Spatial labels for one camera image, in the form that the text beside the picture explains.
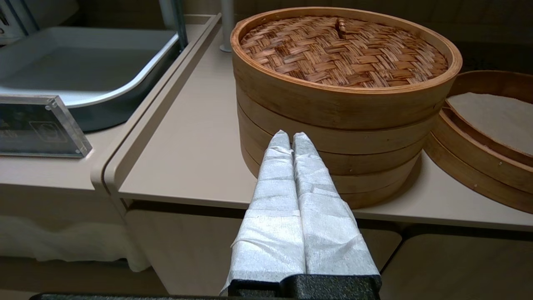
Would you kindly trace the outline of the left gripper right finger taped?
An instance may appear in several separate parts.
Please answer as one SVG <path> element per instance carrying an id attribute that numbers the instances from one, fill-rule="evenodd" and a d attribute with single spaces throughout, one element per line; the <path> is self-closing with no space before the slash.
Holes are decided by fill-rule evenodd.
<path id="1" fill-rule="evenodd" d="M 292 149 L 306 271 L 380 277 L 352 210 L 341 199 L 310 138 L 296 133 Z"/>

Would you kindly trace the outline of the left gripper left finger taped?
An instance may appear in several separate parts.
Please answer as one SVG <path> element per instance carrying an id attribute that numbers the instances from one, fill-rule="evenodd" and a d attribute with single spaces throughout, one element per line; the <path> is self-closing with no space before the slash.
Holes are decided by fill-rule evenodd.
<path id="1" fill-rule="evenodd" d="M 278 131 L 265 150 L 251 203 L 232 243 L 222 294 L 236 280 L 279 283 L 306 270 L 292 153 L 287 133 Z"/>

